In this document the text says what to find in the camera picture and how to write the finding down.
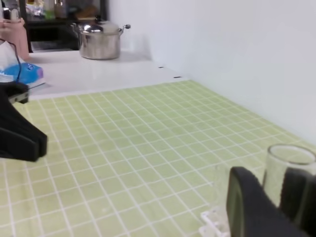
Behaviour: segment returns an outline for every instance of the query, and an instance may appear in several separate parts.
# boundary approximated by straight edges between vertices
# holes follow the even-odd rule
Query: tissue box
[[[28,85],[30,89],[44,84],[44,73],[41,67],[30,63],[21,63],[21,69],[19,82]],[[6,68],[3,71],[3,74],[12,76],[13,80],[17,80],[19,74],[19,65],[13,65]]]

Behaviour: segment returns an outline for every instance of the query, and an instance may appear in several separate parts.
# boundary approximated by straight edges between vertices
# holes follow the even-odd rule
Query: pot lid
[[[91,34],[116,34],[119,30],[120,28],[110,21],[95,21],[82,27],[83,33]]]

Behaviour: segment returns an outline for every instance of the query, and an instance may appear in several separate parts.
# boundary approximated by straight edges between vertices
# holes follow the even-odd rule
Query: glass rim
[[[284,158],[279,157],[279,156],[274,154],[272,149],[275,148],[275,147],[292,147],[292,148],[296,148],[298,150],[301,150],[301,151],[305,152],[306,154],[309,154],[310,156],[313,157],[314,160],[310,161],[310,162],[293,162],[293,161],[285,160]],[[297,146],[297,145],[292,145],[292,144],[279,143],[279,144],[271,145],[271,146],[268,147],[268,154],[270,154],[273,158],[275,158],[275,159],[277,159],[279,161],[286,162],[286,163],[293,164],[293,165],[312,165],[312,164],[314,164],[316,162],[316,154],[313,151],[311,151],[308,148]]]

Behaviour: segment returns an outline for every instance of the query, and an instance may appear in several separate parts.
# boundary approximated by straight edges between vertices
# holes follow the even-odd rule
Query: drinking glass
[[[303,192],[303,188],[300,189],[302,185],[298,185],[302,175],[306,177],[315,174],[316,156],[312,151],[294,145],[276,144],[268,148],[263,188],[271,201],[279,207],[281,198],[287,198],[284,197],[285,188],[291,188],[287,196],[293,198],[297,192]]]

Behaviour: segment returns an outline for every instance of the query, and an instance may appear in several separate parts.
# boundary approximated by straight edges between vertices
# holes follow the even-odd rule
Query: light green tablecloth
[[[261,177],[269,145],[309,147],[193,81],[16,108],[49,153],[0,162],[1,237],[197,237],[229,167]]]

